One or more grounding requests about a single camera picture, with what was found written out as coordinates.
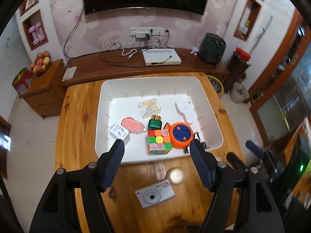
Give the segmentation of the sword on wall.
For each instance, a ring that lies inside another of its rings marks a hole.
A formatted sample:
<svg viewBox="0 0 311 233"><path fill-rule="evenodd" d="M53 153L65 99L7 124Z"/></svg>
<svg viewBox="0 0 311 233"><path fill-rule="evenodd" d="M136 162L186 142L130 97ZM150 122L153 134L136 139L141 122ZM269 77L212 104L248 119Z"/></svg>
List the sword on wall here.
<svg viewBox="0 0 311 233"><path fill-rule="evenodd" d="M269 18L269 21L267 23L267 25L265 27L262 28L262 31L260 33L260 35L258 36L256 42L254 43L253 47L250 50L250 55L254 52L255 48L257 47L257 45L259 44L260 40L263 38L265 32L268 30L268 28L270 27L271 23L273 21L273 16L271 15Z"/></svg>

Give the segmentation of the wooden side cabinet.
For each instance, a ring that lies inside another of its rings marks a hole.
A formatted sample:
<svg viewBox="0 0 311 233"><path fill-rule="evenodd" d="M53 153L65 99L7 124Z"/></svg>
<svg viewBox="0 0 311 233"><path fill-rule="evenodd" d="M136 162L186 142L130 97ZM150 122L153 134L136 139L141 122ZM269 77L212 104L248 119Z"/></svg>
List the wooden side cabinet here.
<svg viewBox="0 0 311 233"><path fill-rule="evenodd" d="M64 73L63 60L53 61L20 98L42 118L59 116L65 97L65 90L61 86Z"/></svg>

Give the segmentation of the white toy digital camera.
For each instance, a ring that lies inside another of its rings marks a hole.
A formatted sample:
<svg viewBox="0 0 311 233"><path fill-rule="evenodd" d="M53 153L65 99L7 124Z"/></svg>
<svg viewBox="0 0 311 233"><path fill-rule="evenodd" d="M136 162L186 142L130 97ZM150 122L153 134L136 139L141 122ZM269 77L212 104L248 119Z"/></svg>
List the white toy digital camera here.
<svg viewBox="0 0 311 233"><path fill-rule="evenodd" d="M169 180L164 179L136 190L135 195L142 208L147 209L174 198L175 192Z"/></svg>

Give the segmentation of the pink liquid clear bottle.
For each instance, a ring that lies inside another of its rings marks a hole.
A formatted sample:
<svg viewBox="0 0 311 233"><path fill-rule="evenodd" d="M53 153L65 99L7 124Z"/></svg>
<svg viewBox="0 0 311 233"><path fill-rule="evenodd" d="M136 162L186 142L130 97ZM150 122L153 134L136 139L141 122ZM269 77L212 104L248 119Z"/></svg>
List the pink liquid clear bottle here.
<svg viewBox="0 0 311 233"><path fill-rule="evenodd" d="M129 131L131 134L142 134L145 133L146 127L142 122L135 120L132 117L126 117L121 121L121 126Z"/></svg>

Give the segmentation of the long wooden tv bench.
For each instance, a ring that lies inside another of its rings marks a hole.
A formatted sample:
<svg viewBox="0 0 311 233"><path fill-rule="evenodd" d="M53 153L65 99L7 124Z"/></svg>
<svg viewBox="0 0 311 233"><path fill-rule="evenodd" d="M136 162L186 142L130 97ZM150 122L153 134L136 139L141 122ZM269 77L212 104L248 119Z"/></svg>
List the long wooden tv bench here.
<svg viewBox="0 0 311 233"><path fill-rule="evenodd" d="M205 63L199 57L192 55L190 49L177 48L176 53L181 58L180 65L145 66L142 52L138 52L131 59L122 57L120 50L81 56L68 61L65 67L76 67L76 71L72 79L61 82L61 85L70 87L119 77L191 72L212 75L223 82L229 75L223 63L219 63L218 66Z"/></svg>

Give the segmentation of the gold round compact case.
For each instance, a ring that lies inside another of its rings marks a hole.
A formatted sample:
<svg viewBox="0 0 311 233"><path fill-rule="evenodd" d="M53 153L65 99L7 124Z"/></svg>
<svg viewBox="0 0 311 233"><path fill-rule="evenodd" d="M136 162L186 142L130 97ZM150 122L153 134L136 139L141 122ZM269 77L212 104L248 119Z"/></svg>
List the gold round compact case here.
<svg viewBox="0 0 311 233"><path fill-rule="evenodd" d="M186 180L186 173L180 167L173 167L168 170L167 179L173 185L181 185Z"/></svg>

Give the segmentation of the white wall power strip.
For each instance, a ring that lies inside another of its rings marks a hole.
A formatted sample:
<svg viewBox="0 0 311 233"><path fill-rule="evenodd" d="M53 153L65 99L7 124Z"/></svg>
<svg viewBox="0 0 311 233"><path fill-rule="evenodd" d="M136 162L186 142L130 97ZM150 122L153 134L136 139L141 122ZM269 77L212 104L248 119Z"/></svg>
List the white wall power strip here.
<svg viewBox="0 0 311 233"><path fill-rule="evenodd" d="M149 37L158 37L164 36L166 33L166 29L164 27L131 27L130 28L130 36L134 36L135 38L146 38Z"/></svg>

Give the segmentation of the white plastic hook holder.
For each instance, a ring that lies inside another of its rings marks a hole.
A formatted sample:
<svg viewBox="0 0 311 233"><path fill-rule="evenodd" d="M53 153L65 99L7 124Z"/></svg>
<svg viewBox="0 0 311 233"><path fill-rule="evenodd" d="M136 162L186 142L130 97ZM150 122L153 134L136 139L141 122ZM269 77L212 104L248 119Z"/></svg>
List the white plastic hook holder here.
<svg viewBox="0 0 311 233"><path fill-rule="evenodd" d="M194 123L195 111L190 102L175 102L175 108L185 123L189 125Z"/></svg>

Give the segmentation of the small white waste bucket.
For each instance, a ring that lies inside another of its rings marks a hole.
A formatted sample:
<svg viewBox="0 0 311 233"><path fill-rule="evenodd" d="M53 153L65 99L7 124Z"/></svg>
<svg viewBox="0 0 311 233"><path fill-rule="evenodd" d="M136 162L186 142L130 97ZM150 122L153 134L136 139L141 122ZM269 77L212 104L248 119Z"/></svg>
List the small white waste bucket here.
<svg viewBox="0 0 311 233"><path fill-rule="evenodd" d="M233 87L229 93L232 102L239 104L249 98L248 90L239 82L234 82Z"/></svg>

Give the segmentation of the bowl of apples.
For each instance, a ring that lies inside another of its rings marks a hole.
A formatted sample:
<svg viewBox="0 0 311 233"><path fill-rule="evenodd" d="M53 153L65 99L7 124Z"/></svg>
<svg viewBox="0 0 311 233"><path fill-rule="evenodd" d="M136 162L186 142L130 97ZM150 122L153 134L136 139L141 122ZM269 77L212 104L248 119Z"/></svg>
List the bowl of apples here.
<svg viewBox="0 0 311 233"><path fill-rule="evenodd" d="M51 63L51 54L48 50L37 53L34 62L30 65L30 71L33 75L38 76L44 73Z"/></svg>

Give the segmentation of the multicolour Rubik's cube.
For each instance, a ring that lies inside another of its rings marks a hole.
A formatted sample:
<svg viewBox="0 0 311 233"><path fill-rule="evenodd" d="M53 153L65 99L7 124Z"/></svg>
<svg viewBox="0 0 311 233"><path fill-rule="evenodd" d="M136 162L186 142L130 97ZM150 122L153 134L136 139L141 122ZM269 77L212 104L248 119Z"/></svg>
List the multicolour Rubik's cube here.
<svg viewBox="0 0 311 233"><path fill-rule="evenodd" d="M168 129L149 130L148 155L167 155L172 150L172 143Z"/></svg>

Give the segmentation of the orange round tape measure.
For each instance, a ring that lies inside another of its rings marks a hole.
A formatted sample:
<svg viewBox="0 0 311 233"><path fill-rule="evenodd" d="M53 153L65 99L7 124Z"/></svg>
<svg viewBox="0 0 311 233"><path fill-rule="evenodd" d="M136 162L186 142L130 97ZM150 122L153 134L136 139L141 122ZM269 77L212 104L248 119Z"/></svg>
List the orange round tape measure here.
<svg viewBox="0 0 311 233"><path fill-rule="evenodd" d="M177 122L165 127L168 130L168 135L173 148L185 149L190 146L190 142L194 140L195 133L189 124Z"/></svg>

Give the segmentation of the white cube power adapter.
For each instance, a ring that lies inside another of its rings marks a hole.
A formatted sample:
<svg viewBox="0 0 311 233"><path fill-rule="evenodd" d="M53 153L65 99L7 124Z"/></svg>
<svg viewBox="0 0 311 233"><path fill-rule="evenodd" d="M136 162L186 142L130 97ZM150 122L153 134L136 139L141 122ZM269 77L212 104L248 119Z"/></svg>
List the white cube power adapter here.
<svg viewBox="0 0 311 233"><path fill-rule="evenodd" d="M109 125L108 131L118 139L125 140L129 136L129 131L123 126L113 123Z"/></svg>

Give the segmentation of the clear square plastic cup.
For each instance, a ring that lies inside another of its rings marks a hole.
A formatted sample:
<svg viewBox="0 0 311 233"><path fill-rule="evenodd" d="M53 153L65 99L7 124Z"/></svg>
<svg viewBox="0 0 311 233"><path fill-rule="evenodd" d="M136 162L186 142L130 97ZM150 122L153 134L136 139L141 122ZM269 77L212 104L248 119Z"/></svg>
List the clear square plastic cup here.
<svg viewBox="0 0 311 233"><path fill-rule="evenodd" d="M161 106L156 98L145 100L138 104L142 118L148 118L161 112Z"/></svg>

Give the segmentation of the green bottle with gold cap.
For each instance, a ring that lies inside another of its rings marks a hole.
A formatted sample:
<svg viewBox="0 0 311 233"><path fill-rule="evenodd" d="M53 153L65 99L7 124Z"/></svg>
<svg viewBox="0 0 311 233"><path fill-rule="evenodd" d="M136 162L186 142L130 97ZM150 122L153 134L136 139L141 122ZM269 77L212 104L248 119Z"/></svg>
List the green bottle with gold cap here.
<svg viewBox="0 0 311 233"><path fill-rule="evenodd" d="M148 130L161 130L162 118L159 115L152 115L148 122Z"/></svg>

